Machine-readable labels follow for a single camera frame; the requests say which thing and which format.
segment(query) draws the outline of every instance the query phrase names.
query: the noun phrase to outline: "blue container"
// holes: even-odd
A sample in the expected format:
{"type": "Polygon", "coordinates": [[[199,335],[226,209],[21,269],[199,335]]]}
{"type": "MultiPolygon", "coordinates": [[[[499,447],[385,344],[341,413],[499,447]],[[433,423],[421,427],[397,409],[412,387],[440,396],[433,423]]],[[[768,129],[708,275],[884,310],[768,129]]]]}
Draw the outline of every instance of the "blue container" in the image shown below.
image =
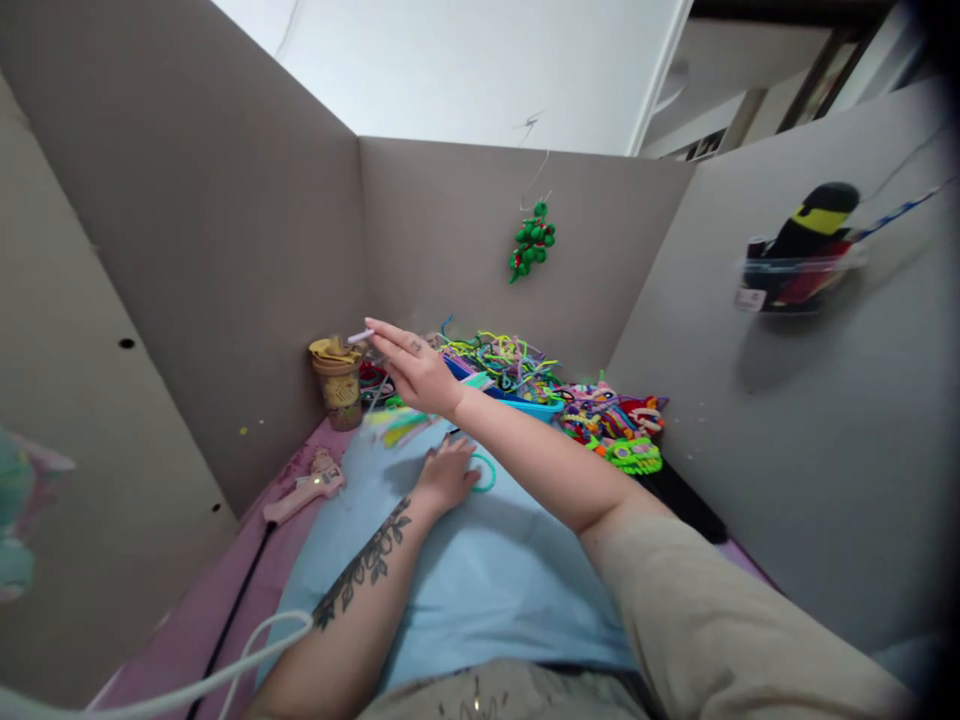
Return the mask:
{"type": "MultiPolygon", "coordinates": [[[[453,376],[457,380],[463,380],[465,377],[467,377],[467,375],[470,374],[455,362],[451,361],[450,358],[444,356],[443,359],[444,362],[447,363],[447,367],[450,368],[450,372],[453,373],[453,376]]],[[[548,425],[553,421],[553,416],[563,410],[562,402],[555,402],[552,405],[541,405],[540,403],[524,400],[519,395],[505,393],[498,387],[487,388],[484,390],[484,392],[490,397],[496,398],[505,405],[514,407],[520,412],[525,412],[527,415],[537,418],[537,420],[543,420],[543,422],[547,423],[548,425]]]]}

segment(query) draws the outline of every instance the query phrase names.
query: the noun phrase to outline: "pipe cleaner figure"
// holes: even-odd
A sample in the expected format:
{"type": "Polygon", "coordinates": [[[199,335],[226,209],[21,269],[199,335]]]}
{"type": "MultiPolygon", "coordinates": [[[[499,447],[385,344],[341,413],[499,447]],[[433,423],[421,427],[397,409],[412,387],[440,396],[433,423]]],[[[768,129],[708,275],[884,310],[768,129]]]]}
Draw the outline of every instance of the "pipe cleaner figure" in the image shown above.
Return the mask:
{"type": "Polygon", "coordinates": [[[533,208],[533,217],[524,220],[520,232],[517,233],[520,247],[510,256],[510,269],[513,270],[511,285],[517,278],[529,275],[533,263],[547,259],[547,248],[553,247],[556,242],[556,232],[553,223],[547,222],[547,204],[538,202],[533,208]]]}

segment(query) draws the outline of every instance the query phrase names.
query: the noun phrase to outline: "beige sleeve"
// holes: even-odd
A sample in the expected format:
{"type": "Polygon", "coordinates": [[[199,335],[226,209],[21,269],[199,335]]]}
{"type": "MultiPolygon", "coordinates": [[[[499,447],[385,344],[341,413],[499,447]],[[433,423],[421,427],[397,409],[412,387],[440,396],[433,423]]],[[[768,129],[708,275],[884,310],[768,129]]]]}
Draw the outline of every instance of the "beige sleeve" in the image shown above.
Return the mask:
{"type": "Polygon", "coordinates": [[[890,717],[907,690],[679,520],[618,529],[600,575],[671,718],[890,717]]]}

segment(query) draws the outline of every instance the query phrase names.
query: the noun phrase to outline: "forearm tattoo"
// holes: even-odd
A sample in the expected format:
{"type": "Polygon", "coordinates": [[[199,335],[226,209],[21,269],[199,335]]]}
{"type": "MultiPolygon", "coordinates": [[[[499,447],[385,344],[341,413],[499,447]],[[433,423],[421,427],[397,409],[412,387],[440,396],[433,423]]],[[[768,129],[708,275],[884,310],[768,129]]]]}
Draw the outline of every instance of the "forearm tattoo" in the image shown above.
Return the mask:
{"type": "Polygon", "coordinates": [[[370,584],[376,585],[381,575],[387,574],[387,561],[384,558],[393,552],[394,543],[403,542],[403,533],[400,528],[410,524],[410,518],[403,515],[403,511],[410,507],[410,498],[405,497],[384,521],[380,529],[367,541],[363,549],[350,561],[350,564],[340,573],[330,590],[323,596],[313,611],[313,624],[325,630],[327,623],[336,617],[337,599],[340,599],[340,612],[345,613],[350,601],[353,600],[354,587],[363,585],[370,577],[370,584]]]}

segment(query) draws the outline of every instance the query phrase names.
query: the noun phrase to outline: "glue gun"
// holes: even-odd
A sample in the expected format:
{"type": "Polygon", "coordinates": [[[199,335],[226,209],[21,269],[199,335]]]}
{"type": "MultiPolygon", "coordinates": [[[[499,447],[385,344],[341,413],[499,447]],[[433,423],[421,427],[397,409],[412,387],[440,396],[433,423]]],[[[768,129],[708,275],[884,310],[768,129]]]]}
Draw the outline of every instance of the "glue gun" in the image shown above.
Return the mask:
{"type": "Polygon", "coordinates": [[[263,519],[268,523],[283,525],[315,498],[325,497],[329,500],[335,497],[346,482],[340,467],[333,463],[323,472],[300,478],[292,493],[263,509],[263,519]]]}

